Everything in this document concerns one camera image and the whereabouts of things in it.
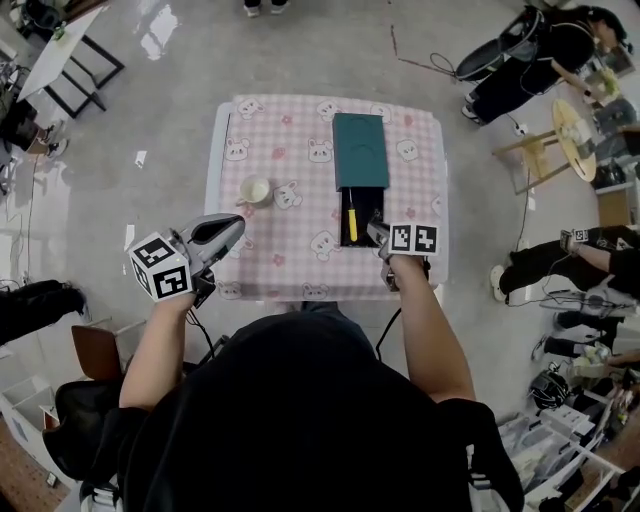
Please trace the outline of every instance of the table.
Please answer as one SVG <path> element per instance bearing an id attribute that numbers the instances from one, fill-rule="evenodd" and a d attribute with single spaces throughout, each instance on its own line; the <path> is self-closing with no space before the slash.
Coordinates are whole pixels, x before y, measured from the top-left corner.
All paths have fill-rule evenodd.
<path id="1" fill-rule="evenodd" d="M 60 107 L 73 119 L 75 119 L 89 103 L 95 103 L 103 111 L 107 110 L 96 91 L 87 91 L 69 73 L 64 70 L 64 65 L 68 60 L 71 60 L 82 71 L 89 75 L 97 90 L 104 87 L 114 76 L 116 76 L 120 71 L 124 69 L 125 66 L 124 64 L 122 64 L 122 62 L 116 59 L 104 48 L 99 46 L 93 39 L 85 35 L 86 31 L 89 29 L 98 15 L 102 12 L 102 10 L 102 7 L 97 8 L 67 25 L 65 34 L 60 38 L 60 40 L 56 41 L 55 39 L 51 38 L 51 40 L 47 43 L 47 46 L 45 46 L 44 50 L 42 50 L 40 57 L 38 57 L 38 60 L 33 66 L 31 73 L 27 77 L 24 86 L 20 91 L 18 101 L 22 101 L 23 99 L 28 98 L 30 95 L 39 91 L 40 89 L 44 89 L 51 97 L 51 99 L 53 99 L 53 101 L 60 105 Z M 93 75 L 86 66 L 84 66 L 78 59 L 71 55 L 80 41 L 86 44 L 89 48 L 91 48 L 105 60 L 113 64 L 114 69 L 110 71 L 102 80 L 98 81 L 95 75 Z M 78 89 L 84 96 L 86 96 L 86 99 L 80 104 L 77 109 L 73 109 L 72 107 L 70 107 L 67 102 L 65 102 L 52 88 L 51 84 L 60 75 L 65 77 L 76 89 Z"/>
<path id="2" fill-rule="evenodd" d="M 214 267 L 229 300 L 392 300 L 371 248 L 340 248 L 332 120 L 336 112 L 383 116 L 390 188 L 386 222 L 440 226 L 441 252 L 430 258 L 432 284 L 448 276 L 447 169 L 440 124 L 417 109 L 346 98 L 238 96 L 218 110 L 205 213 L 243 215 L 245 235 Z M 415 147 L 406 159 L 401 151 Z M 236 149 L 243 149 L 241 158 Z M 322 158 L 315 151 L 324 152 Z M 237 207 L 240 183 L 268 178 L 276 201 Z"/>
<path id="3" fill-rule="evenodd" d="M 563 134 L 564 129 L 571 128 L 581 120 L 580 115 L 566 101 L 558 99 L 553 102 L 552 118 L 553 130 L 542 135 L 526 136 L 521 142 L 493 151 L 493 155 L 498 156 L 513 149 L 522 148 L 525 164 L 537 179 L 533 183 L 529 183 L 525 188 L 517 190 L 516 195 L 549 181 L 569 168 L 572 168 L 584 181 L 593 181 L 596 176 L 595 154 L 591 154 L 587 158 L 581 158 L 577 144 L 573 139 Z M 550 170 L 545 150 L 555 144 L 560 145 L 567 162 L 557 169 Z"/>

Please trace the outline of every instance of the mug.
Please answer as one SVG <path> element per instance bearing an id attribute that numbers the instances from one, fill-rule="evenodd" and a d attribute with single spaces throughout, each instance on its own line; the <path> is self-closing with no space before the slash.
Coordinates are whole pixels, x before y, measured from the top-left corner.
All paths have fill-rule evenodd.
<path id="1" fill-rule="evenodd" d="M 240 185 L 240 199 L 236 206 L 249 204 L 254 208 L 265 208 L 273 201 L 273 189 L 269 180 L 249 176 Z"/>

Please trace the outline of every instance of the pink checkered tablecloth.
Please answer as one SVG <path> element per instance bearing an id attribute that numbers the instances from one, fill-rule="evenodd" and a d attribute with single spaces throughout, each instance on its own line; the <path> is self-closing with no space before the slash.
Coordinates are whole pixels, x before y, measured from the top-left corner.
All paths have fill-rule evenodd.
<path id="1" fill-rule="evenodd" d="M 340 248 L 332 121 L 336 112 L 383 117 L 390 187 L 385 222 L 412 220 L 441 228 L 431 282 L 448 272 L 446 165 L 440 124 L 429 112 L 321 96 L 234 98 L 220 181 L 220 211 L 241 214 L 245 235 L 216 265 L 226 299 L 393 299 L 374 249 Z M 268 178 L 274 203 L 237 207 L 240 184 Z"/>

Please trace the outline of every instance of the gray floor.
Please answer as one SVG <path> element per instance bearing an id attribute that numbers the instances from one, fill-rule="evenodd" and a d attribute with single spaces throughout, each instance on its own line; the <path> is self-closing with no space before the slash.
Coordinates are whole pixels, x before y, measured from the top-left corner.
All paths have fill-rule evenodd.
<path id="1" fill-rule="evenodd" d="M 518 0 L 294 0 L 282 17 L 249 20 L 240 0 L 114 2 L 89 34 L 127 68 L 104 89 L 108 111 L 87 108 L 68 122 L 68 151 L 57 161 L 37 162 L 32 204 L 36 162 L 18 155 L 0 229 L 0 275 L 16 279 L 28 269 L 33 279 L 71 280 L 86 291 L 94 319 L 110 316 L 117 327 L 144 319 L 151 303 L 128 270 L 127 225 L 143 237 L 202 213 L 221 102 L 237 93 L 309 93 L 421 108 L 442 123 L 448 158 L 451 264 L 444 309 L 464 346 L 478 397 L 497 414 L 520 407 L 538 370 L 529 352 L 549 328 L 550 315 L 537 304 L 500 305 L 488 286 L 489 269 L 516 243 L 525 207 L 525 197 L 514 195 L 514 181 L 526 179 L 521 163 L 491 156 L 492 148 L 516 139 L 512 125 L 500 119 L 478 129 L 464 119 L 459 111 L 470 88 L 397 61 L 390 37 L 393 24 L 404 58 L 428 62 L 438 51 L 459 62 L 520 9 Z M 579 103 L 572 94 L 556 88 L 516 117 L 532 132 L 547 131 L 552 100 L 560 95 Z M 35 103 L 43 123 L 63 117 L 44 95 Z M 136 164 L 139 152 L 146 152 L 142 165 Z M 556 237 L 561 228 L 597 224 L 591 188 L 571 172 L 538 187 L 531 198 L 535 209 L 529 209 L 525 229 L 531 244 Z M 539 288 L 527 292 L 531 298 L 540 294 Z M 522 293 L 512 302 L 524 300 Z M 396 306 L 341 305 L 372 340 Z M 272 311 L 269 304 L 214 297 L 200 317 L 215 337 Z M 80 376 L 69 333 L 74 316 L 11 344 L 54 385 Z M 195 358 L 205 344 L 189 329 L 188 352 Z M 124 343 L 125 355 L 134 341 Z M 400 322 L 383 353 L 388 364 L 406 371 Z"/>

